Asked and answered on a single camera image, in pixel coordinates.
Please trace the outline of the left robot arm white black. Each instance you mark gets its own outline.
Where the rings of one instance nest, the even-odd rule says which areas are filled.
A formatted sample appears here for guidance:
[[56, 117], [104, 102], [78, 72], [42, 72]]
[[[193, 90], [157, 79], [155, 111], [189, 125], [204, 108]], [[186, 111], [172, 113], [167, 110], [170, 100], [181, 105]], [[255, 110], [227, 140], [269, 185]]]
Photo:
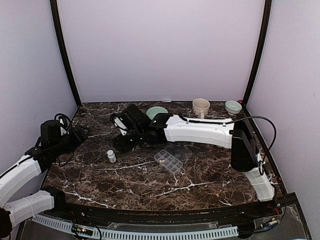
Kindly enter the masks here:
[[71, 208], [65, 203], [65, 194], [54, 187], [16, 201], [10, 198], [30, 180], [46, 172], [61, 155], [74, 153], [88, 135], [87, 127], [73, 126], [63, 114], [41, 124], [35, 146], [0, 176], [1, 236], [7, 236], [21, 222], [48, 210], [60, 218], [69, 216]]

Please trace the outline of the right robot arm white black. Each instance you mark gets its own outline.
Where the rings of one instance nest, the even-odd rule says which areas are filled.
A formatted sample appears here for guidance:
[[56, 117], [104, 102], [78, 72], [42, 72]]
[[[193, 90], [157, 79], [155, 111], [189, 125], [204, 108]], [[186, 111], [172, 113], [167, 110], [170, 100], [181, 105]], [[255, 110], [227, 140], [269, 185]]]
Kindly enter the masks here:
[[111, 123], [120, 130], [113, 146], [127, 153], [137, 145], [164, 142], [192, 142], [220, 146], [231, 150], [231, 167], [248, 178], [257, 199], [255, 213], [266, 217], [275, 208], [275, 186], [264, 170], [264, 163], [247, 118], [198, 119], [181, 113], [157, 113], [153, 118], [135, 104], [113, 113]]

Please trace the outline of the clear plastic pill organizer box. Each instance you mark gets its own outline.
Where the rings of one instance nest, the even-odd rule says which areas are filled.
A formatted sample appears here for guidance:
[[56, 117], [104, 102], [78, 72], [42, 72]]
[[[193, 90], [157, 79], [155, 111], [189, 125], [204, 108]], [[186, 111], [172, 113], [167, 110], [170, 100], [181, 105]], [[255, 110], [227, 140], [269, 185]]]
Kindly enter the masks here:
[[154, 155], [154, 160], [171, 174], [179, 174], [186, 165], [192, 151], [180, 142], [168, 142], [163, 149]]

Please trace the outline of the small white pill bottle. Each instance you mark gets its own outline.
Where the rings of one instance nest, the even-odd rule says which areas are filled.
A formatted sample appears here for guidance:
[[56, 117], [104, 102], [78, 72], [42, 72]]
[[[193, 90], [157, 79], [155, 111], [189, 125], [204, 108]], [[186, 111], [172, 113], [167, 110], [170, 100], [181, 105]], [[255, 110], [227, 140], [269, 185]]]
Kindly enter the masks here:
[[111, 149], [107, 151], [107, 158], [110, 163], [115, 163], [117, 161], [115, 152]]

